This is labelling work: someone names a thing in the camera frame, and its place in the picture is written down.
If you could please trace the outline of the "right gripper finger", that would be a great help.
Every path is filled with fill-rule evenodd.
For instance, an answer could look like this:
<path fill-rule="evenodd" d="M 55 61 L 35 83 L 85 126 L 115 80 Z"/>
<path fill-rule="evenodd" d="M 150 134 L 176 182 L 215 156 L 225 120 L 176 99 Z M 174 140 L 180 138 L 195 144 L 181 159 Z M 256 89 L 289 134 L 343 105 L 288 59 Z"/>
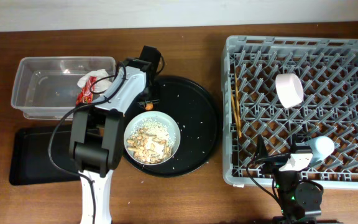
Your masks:
<path fill-rule="evenodd" d="M 296 134 L 293 134 L 291 136 L 291 138 L 292 138 L 292 144 L 290 146 L 290 152 L 309 152 L 310 151 L 310 146 L 305 142 L 301 142 L 297 138 Z"/>
<path fill-rule="evenodd" d="M 258 135 L 257 146 L 256 146 L 255 154 L 253 156 L 253 161 L 263 160 L 266 157 L 268 157 L 268 152 L 264 143 L 264 139 L 261 135 Z"/>

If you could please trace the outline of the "blue cup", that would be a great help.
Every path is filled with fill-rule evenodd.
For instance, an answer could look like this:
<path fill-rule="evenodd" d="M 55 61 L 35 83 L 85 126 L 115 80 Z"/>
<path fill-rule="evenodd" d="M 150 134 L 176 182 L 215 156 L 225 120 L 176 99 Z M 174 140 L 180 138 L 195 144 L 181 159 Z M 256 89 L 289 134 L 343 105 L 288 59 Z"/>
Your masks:
<path fill-rule="evenodd" d="M 310 164 L 325 160 L 335 149 L 334 141 L 327 136 L 318 136 L 306 143 L 310 146 L 313 154 Z"/>

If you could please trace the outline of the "grey plate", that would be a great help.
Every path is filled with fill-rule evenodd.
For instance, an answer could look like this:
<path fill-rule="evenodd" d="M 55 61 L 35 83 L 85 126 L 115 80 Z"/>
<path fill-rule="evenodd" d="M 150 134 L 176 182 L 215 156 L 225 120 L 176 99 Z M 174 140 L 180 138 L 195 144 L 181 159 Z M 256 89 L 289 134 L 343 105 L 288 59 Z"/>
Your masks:
<path fill-rule="evenodd" d="M 136 124 L 140 123 L 143 119 L 149 119 L 149 118 L 155 119 L 155 120 L 160 121 L 161 123 L 167 125 L 168 126 L 168 132 L 170 134 L 174 134 L 176 136 L 176 143 L 175 143 L 175 145 L 173 147 L 173 155 L 165 161 L 165 162 L 167 162 L 168 160 L 172 159 L 173 156 L 175 155 L 175 153 L 177 152 L 177 150 L 179 148 L 179 145 L 180 145 L 180 140 L 181 140 L 181 131 L 180 131 L 179 127 L 178 127 L 178 124 L 169 115 L 167 115 L 167 114 L 165 114 L 163 112 L 159 112 L 159 111 L 147 111 L 147 112 L 144 112 L 144 113 L 141 113 L 141 114 L 137 115 L 127 125 L 126 130 L 124 131 L 124 138 L 129 136 L 129 131 L 130 131 L 131 128 L 133 128 Z M 132 157 L 132 154 L 128 151 L 125 142 L 124 142 L 124 146 L 125 146 L 126 152 L 128 153 L 129 157 L 131 159 L 133 159 L 134 161 L 136 161 Z"/>

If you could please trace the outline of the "peanuts and rice scraps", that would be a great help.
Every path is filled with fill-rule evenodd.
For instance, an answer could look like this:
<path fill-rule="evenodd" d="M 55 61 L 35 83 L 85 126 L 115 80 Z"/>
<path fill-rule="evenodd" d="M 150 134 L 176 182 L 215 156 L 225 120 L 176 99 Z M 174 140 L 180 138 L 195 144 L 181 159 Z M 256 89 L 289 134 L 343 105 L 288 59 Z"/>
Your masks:
<path fill-rule="evenodd" d="M 168 132 L 168 126 L 155 119 L 143 119 L 124 138 L 132 157 L 143 164 L 159 164 L 173 155 L 176 136 Z"/>

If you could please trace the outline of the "white tissue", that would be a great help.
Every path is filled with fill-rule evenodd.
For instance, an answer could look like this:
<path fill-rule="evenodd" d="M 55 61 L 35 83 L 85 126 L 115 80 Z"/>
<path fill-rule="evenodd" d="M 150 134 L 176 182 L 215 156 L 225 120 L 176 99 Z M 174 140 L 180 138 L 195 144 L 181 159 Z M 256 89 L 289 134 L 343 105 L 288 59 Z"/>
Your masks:
<path fill-rule="evenodd" d="M 78 87 L 83 88 L 86 85 L 86 82 L 90 80 L 90 78 L 96 78 L 96 81 L 98 82 L 94 85 L 93 91 L 97 94 L 104 93 L 112 84 L 108 76 L 109 74 L 105 69 L 94 70 L 81 77 L 78 80 L 77 85 Z"/>

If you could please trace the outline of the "red snack wrapper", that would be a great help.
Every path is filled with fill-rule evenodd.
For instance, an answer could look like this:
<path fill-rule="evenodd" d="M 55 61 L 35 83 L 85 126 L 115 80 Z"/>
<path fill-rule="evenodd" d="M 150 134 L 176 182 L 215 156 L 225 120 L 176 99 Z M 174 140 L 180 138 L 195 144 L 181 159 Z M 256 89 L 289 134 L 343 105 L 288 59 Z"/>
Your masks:
<path fill-rule="evenodd" d="M 83 76 L 79 79 L 77 85 L 81 88 L 81 91 L 77 96 L 76 105 L 88 104 L 93 101 L 92 91 L 94 90 L 94 87 L 92 84 L 94 84 L 96 80 L 96 77 L 90 76 Z"/>

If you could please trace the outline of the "wooden chopstick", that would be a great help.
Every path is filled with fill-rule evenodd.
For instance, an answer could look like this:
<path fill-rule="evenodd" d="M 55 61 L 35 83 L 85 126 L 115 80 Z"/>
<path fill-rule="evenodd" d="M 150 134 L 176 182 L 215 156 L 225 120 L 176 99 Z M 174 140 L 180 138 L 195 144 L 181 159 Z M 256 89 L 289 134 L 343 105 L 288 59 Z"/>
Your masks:
<path fill-rule="evenodd" d="M 238 85 L 237 85 L 237 72 L 234 72 L 234 88 L 235 88 L 235 107 L 236 107 L 236 115 L 237 115 L 237 133 L 239 139 L 242 137 L 241 132 L 241 116 L 240 116 L 240 107 L 239 107 L 239 92 L 238 92 Z"/>
<path fill-rule="evenodd" d="M 234 116 L 234 121 L 236 123 L 237 136 L 240 139 L 242 137 L 242 133 L 241 133 L 241 130 L 240 130 L 240 122 L 238 120 L 236 104 L 235 104 L 234 95 L 232 94 L 232 92 L 231 92 L 231 106 L 232 106 L 232 112 L 233 112 L 233 116 Z"/>

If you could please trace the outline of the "orange carrot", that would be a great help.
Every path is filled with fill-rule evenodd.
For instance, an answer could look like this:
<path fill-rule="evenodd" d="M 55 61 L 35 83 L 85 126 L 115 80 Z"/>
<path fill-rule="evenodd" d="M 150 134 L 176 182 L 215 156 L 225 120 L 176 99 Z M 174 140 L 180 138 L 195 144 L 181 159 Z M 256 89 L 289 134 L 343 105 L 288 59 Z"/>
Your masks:
<path fill-rule="evenodd" d="M 145 110 L 146 111 L 150 111 L 154 108 L 154 105 L 152 103 L 147 103 L 145 106 Z"/>

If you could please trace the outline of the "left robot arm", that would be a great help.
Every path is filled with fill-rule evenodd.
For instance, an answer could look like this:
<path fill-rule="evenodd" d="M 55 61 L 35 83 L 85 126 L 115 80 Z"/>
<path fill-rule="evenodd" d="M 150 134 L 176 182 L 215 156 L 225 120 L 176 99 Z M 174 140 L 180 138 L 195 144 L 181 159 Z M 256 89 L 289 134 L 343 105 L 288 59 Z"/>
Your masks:
<path fill-rule="evenodd" d="M 111 182 L 124 150 L 124 115 L 135 100 L 152 96 L 162 62 L 155 47 L 144 46 L 139 57 L 118 63 L 97 99 L 73 112 L 69 155 L 82 184 L 82 223 L 112 222 Z"/>

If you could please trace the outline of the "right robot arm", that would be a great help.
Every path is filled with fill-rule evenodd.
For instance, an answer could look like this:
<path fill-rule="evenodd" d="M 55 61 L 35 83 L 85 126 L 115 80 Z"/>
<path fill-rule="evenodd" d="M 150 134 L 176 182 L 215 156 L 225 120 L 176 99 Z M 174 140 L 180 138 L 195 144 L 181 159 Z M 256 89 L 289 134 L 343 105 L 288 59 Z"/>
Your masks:
<path fill-rule="evenodd" d="M 324 188 L 312 180 L 300 178 L 313 158 L 311 146 L 293 143 L 290 151 L 269 155 L 261 135 L 257 136 L 257 146 L 253 164 L 262 166 L 261 173 L 273 176 L 270 195 L 278 203 L 281 215 L 272 218 L 273 223 L 316 223 L 321 215 L 321 202 Z"/>

